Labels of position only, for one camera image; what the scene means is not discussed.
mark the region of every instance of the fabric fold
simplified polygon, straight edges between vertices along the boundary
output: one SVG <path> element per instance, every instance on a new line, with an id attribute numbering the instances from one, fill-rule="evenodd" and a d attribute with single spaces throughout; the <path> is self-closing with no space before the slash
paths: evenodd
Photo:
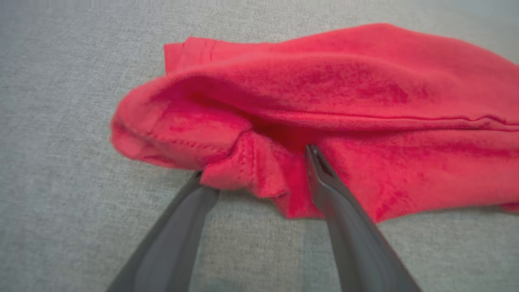
<path id="1" fill-rule="evenodd" d="M 190 37 L 165 63 L 113 118 L 129 158 L 319 218 L 303 159 L 315 143 L 375 221 L 517 210 L 519 67 L 488 50 L 370 24 L 282 43 Z"/>

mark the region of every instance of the gray table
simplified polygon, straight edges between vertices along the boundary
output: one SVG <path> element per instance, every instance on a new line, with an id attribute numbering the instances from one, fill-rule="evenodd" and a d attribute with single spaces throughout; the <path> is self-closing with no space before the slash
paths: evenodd
<path id="1" fill-rule="evenodd" d="M 118 101 L 164 74 L 163 43 L 275 42 L 390 22 L 519 62 L 516 0 L 270 2 L 1 1 L 0 291 L 103 291 L 189 176 L 129 161 L 108 140 Z M 380 226 L 424 291 L 518 291 L 518 216 L 473 208 Z M 192 290 L 339 291 L 325 223 L 222 196 Z"/>

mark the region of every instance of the gray fabric surface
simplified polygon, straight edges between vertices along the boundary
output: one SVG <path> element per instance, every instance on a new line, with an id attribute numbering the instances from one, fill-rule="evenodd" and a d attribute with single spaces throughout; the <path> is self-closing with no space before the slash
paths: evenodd
<path id="1" fill-rule="evenodd" d="M 108 140 L 118 101 L 164 74 L 163 43 L 390 22 L 519 62 L 515 0 L 171 3 L 0 2 L 0 291 L 103 291 L 189 176 L 129 161 Z M 473 208 L 380 227 L 424 291 L 518 291 L 518 220 Z M 325 223 L 222 196 L 192 291 L 339 291 Z"/>

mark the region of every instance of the stitching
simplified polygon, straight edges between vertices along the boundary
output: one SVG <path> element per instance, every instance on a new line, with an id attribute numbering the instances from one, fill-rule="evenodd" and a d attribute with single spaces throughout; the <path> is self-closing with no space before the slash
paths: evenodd
<path id="1" fill-rule="evenodd" d="M 177 145 L 182 145 L 182 146 L 186 146 L 186 147 L 190 146 L 191 148 L 199 148 L 199 149 L 200 148 L 202 148 L 202 149 L 209 148 L 211 150 L 217 150 L 221 153 L 226 152 L 219 147 L 215 147 L 215 146 L 207 144 L 207 143 L 199 143 L 199 142 L 194 142 L 194 141 L 184 140 L 184 139 L 168 139 L 165 137 L 160 137 L 158 134 L 148 134 L 148 137 L 158 140 L 159 142 L 162 142 L 162 143 L 177 144 Z"/>
<path id="2" fill-rule="evenodd" d="M 213 61 L 213 50 L 214 50 L 214 47 L 216 46 L 216 41 L 213 40 L 213 46 L 211 47 L 211 50 L 209 51 L 209 61 L 212 62 Z"/>
<path id="3" fill-rule="evenodd" d="M 182 54 L 181 54 L 180 59 L 179 59 L 179 68 L 181 68 L 181 69 L 184 69 L 184 67 L 185 67 L 184 66 L 185 62 L 184 61 L 186 59 L 185 56 L 186 56 L 186 42 L 187 41 L 188 40 L 186 40 L 185 42 L 182 43 Z"/>
<path id="4" fill-rule="evenodd" d="M 482 117 L 478 117 L 478 118 L 475 118 L 475 119 L 470 119 L 470 118 L 467 118 L 467 117 L 418 117 L 418 116 L 399 116 L 399 117 L 384 117 L 384 116 L 371 116 L 371 115 L 354 115 L 354 114 L 334 114 L 334 113 L 325 113 L 325 112 L 322 112 L 322 113 L 319 113 L 319 112 L 305 112 L 305 111 L 285 111 L 285 110 L 278 110 L 278 109 L 270 109 L 270 108 L 260 108 L 260 109 L 265 109 L 265 110 L 268 110 L 268 111 L 273 111 L 273 112 L 280 112 L 280 113 L 288 113 L 288 114 L 307 114 L 307 115 L 312 115 L 312 116 L 316 116 L 316 115 L 326 115 L 326 116 L 335 116 L 337 118 L 341 118 L 341 117 L 363 117 L 363 118 L 372 118 L 372 119 L 376 119 L 376 120 L 416 120 L 416 121 L 451 121 L 451 120 L 464 120 L 464 121 L 468 121 L 468 122 L 477 122 L 477 121 L 480 121 L 480 120 L 484 120 L 484 119 L 489 119 L 489 120 L 492 120 L 492 121 L 495 121 L 495 122 L 498 122 L 504 126 L 519 126 L 519 123 L 507 123 L 501 119 L 499 119 L 498 117 L 494 117 L 494 116 L 491 116 L 491 115 L 485 115 L 485 116 L 482 116 Z"/>
<path id="5" fill-rule="evenodd" d="M 281 169 L 281 175 L 283 176 L 283 181 L 284 181 L 284 184 L 283 184 L 283 187 L 282 189 L 275 193 L 274 194 L 274 197 L 279 197 L 281 196 L 282 194 L 287 194 L 290 192 L 289 188 L 288 188 L 288 185 L 287 185 L 287 182 L 286 182 L 286 175 L 283 171 L 283 167 L 282 165 L 279 163 L 279 161 L 281 159 L 284 159 L 285 158 L 285 153 L 282 153 L 281 154 L 281 151 L 277 149 L 277 147 L 274 145 L 274 143 L 270 143 L 270 150 L 272 152 L 272 155 L 274 156 L 274 158 L 278 161 L 278 166 L 279 168 Z"/>
<path id="6" fill-rule="evenodd" d="M 203 56 L 203 53 L 206 48 L 207 48 L 207 40 L 205 39 L 203 42 L 203 46 L 200 49 L 200 55 L 198 56 L 198 65 L 202 64 L 202 56 Z"/>
<path id="7" fill-rule="evenodd" d="M 256 151 L 255 151 L 255 147 L 254 147 L 254 139 L 249 139 L 251 141 L 251 160 L 252 160 L 252 164 L 251 164 L 251 186 L 253 186 L 254 188 L 257 187 L 257 183 L 255 181 L 255 178 L 256 178 Z"/>

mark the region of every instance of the red fabric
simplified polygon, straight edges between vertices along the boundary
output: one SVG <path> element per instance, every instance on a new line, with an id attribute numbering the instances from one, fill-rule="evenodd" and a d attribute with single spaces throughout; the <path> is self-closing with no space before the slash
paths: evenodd
<path id="1" fill-rule="evenodd" d="M 112 143 L 204 170 L 288 218 L 319 217 L 316 144 L 375 221 L 461 206 L 519 210 L 519 67 L 452 38 L 371 24 L 275 44 L 167 44 L 167 75 L 131 91 Z"/>

